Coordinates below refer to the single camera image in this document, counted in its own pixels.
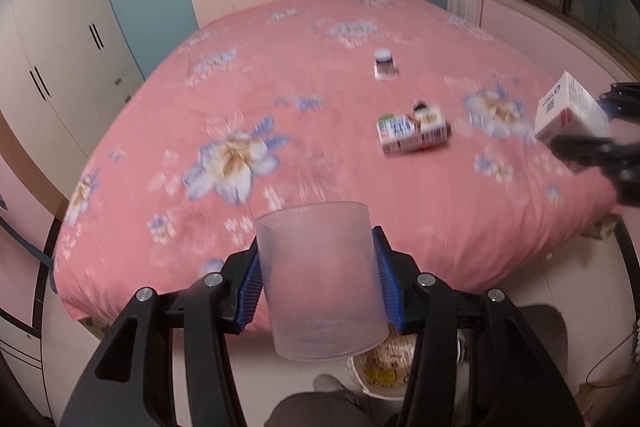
wardrobe handle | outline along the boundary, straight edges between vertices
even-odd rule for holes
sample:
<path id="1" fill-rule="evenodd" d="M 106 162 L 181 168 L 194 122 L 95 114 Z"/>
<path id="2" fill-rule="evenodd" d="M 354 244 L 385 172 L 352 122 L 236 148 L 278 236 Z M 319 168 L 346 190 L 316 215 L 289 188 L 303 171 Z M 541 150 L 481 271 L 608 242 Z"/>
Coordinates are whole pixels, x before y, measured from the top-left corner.
<path id="1" fill-rule="evenodd" d="M 42 99 L 47 102 L 47 99 L 44 98 L 44 95 L 42 93 L 42 90 L 40 89 L 40 86 L 38 85 L 38 81 L 36 80 L 36 77 L 33 76 L 33 71 L 29 70 L 29 74 L 31 75 L 31 78 L 33 79 L 33 83 L 36 85 L 36 87 L 38 88 L 38 92 L 40 93 L 40 96 L 42 97 Z"/>
<path id="2" fill-rule="evenodd" d="M 40 79 L 40 83 L 42 84 L 42 87 L 44 87 L 44 90 L 47 91 L 47 94 L 49 96 L 51 96 L 51 93 L 49 92 L 49 89 L 47 89 L 47 84 L 44 83 L 44 80 L 40 76 L 40 71 L 38 71 L 38 68 L 33 68 L 33 69 L 36 70 L 36 74 L 38 75 L 38 78 Z"/>
<path id="3" fill-rule="evenodd" d="M 104 48 L 104 44 L 102 44 L 102 39 L 100 38 L 100 33 L 98 33 L 98 28 L 95 27 L 95 24 L 94 24 L 94 32 L 95 32 L 95 36 L 98 37 L 98 41 L 100 42 L 100 46 Z"/>
<path id="4" fill-rule="evenodd" d="M 100 49 L 100 44 L 98 44 L 98 39 L 95 38 L 94 28 L 89 26 L 89 31 L 91 32 L 91 36 L 94 38 L 95 46 Z"/>

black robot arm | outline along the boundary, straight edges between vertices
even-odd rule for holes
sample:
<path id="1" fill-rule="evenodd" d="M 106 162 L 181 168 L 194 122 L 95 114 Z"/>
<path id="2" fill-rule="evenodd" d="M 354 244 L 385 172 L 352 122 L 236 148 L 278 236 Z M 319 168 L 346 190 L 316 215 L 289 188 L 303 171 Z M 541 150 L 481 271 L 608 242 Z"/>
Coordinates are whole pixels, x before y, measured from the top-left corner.
<path id="1" fill-rule="evenodd" d="M 640 82 L 611 84 L 599 103 L 609 118 L 640 124 Z M 609 138 L 556 136 L 551 152 L 560 160 L 600 167 L 616 188 L 618 203 L 640 206 L 640 142 L 619 145 Z"/>
<path id="2" fill-rule="evenodd" d="M 393 251 L 379 227 L 374 238 L 384 277 L 394 280 L 402 302 L 399 329 L 418 333 L 399 426 L 452 424 L 459 328 L 470 330 L 473 339 L 470 426 L 583 426 L 562 376 L 503 292 L 456 292 L 437 277 L 421 274 L 411 256 Z M 256 260 L 254 241 L 249 250 L 230 256 L 221 273 L 186 290 L 158 295 L 140 289 L 87 365 L 61 427 L 176 426 L 173 328 L 184 328 L 193 426 L 244 427 L 225 333 L 242 329 L 242 282 Z"/>

shoe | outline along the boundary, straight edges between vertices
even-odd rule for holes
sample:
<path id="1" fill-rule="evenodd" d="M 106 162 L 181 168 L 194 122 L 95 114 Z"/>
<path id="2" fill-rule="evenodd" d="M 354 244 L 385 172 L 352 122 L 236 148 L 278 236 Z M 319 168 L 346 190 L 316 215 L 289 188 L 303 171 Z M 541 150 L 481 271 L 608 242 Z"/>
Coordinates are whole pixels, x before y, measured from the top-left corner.
<path id="1" fill-rule="evenodd" d="M 344 387 L 340 380 L 333 375 L 318 375 L 314 378 L 314 391 L 316 393 L 340 393 L 345 399 L 349 400 L 356 407 L 360 407 L 358 398 Z"/>
<path id="2" fill-rule="evenodd" d="M 333 375 L 318 375 L 314 378 L 314 391 L 316 393 L 332 393 L 333 391 L 348 390 Z"/>

gray pants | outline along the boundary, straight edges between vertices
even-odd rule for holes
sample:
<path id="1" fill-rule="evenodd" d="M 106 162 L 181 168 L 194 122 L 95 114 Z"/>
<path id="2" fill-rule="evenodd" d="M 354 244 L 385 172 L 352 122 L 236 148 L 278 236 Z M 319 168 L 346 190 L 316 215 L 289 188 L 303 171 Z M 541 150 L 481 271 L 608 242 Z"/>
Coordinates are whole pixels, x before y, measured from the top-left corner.
<path id="1" fill-rule="evenodd" d="M 342 391 L 294 394 L 281 401 L 264 427 L 378 427 Z"/>

metal screw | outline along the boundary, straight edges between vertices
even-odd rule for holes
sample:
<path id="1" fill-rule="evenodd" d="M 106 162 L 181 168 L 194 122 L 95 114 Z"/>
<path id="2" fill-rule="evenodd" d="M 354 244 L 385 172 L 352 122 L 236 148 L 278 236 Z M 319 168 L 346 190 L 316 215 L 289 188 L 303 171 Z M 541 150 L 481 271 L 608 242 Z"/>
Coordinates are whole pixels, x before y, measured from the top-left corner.
<path id="1" fill-rule="evenodd" d="M 504 301 L 504 292 L 498 288 L 491 288 L 486 294 L 493 302 Z"/>
<path id="2" fill-rule="evenodd" d="M 148 301 L 154 294 L 154 291 L 151 288 L 140 288 L 136 292 L 136 299 L 140 302 Z"/>
<path id="3" fill-rule="evenodd" d="M 430 273 L 421 273 L 416 280 L 420 286 L 424 286 L 425 288 L 433 286 L 436 283 L 436 278 Z"/>
<path id="4" fill-rule="evenodd" d="M 204 278 L 204 283 L 210 288 L 213 288 L 213 286 L 218 286 L 219 284 L 222 284 L 224 280 L 225 278 L 216 272 L 216 273 L 210 273 L 209 275 L 207 275 Z"/>

